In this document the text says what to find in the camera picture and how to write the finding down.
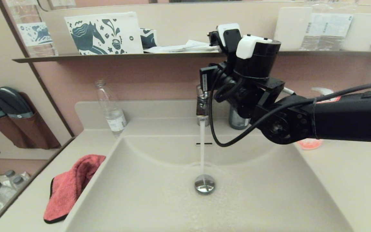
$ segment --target countertop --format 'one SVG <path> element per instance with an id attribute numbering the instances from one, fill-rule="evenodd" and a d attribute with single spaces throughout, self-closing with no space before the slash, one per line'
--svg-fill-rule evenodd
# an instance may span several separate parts
<path id="1" fill-rule="evenodd" d="M 128 115 L 131 121 L 121 136 L 175 135 L 177 133 L 198 135 L 199 133 L 196 118 L 164 120 L 136 118 L 135 113 L 130 112 L 129 109 Z M 225 120 L 216 121 L 216 126 L 219 134 L 240 133 L 228 127 Z M 108 129 L 86 128 L 35 178 L 0 218 L 0 232 L 58 231 L 62 222 L 49 225 L 43 220 L 50 196 L 52 178 L 68 171 L 78 158 L 84 155 L 108 156 L 118 141 Z M 300 152 L 353 230 L 356 232 L 371 231 L 371 143 L 325 140 L 316 150 L 301 150 Z"/>

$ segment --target faucet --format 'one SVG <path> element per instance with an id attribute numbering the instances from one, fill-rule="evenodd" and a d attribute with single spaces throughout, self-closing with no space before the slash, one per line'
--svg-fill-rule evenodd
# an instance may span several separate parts
<path id="1" fill-rule="evenodd" d="M 209 119 L 209 94 L 208 91 L 203 91 L 201 85 L 197 85 L 197 124 L 205 121 L 205 125 L 210 125 Z"/>

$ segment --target white mug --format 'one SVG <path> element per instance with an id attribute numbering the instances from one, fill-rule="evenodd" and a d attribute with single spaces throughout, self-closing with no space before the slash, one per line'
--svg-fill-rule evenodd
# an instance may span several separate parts
<path id="1" fill-rule="evenodd" d="M 298 51 L 303 42 L 312 7 L 280 8 L 274 40 L 281 42 L 280 51 Z"/>
<path id="2" fill-rule="evenodd" d="M 371 14 L 354 15 L 342 50 L 371 51 Z"/>

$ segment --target brown wall pocket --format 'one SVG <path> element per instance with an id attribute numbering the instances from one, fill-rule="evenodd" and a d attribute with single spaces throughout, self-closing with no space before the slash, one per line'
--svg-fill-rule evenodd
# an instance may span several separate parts
<path id="1" fill-rule="evenodd" d="M 0 132 L 19 148 L 36 148 L 34 142 L 8 116 L 0 118 Z"/>
<path id="2" fill-rule="evenodd" d="M 10 118 L 10 120 L 12 120 L 30 140 L 32 140 L 33 144 L 35 144 L 34 148 L 51 149 L 61 147 L 55 135 L 47 126 L 40 113 L 38 113 L 28 95 L 23 92 L 20 92 L 19 94 L 25 99 L 25 101 L 27 101 L 34 112 L 34 115 L 27 119 Z"/>

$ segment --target white pouch with horse print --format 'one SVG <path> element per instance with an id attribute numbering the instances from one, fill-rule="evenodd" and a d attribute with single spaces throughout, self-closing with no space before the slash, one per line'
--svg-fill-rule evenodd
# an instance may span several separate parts
<path id="1" fill-rule="evenodd" d="M 16 26 L 27 47 L 53 43 L 45 22 L 17 24 Z"/>
<path id="2" fill-rule="evenodd" d="M 64 17 L 81 55 L 143 53 L 135 12 Z"/>

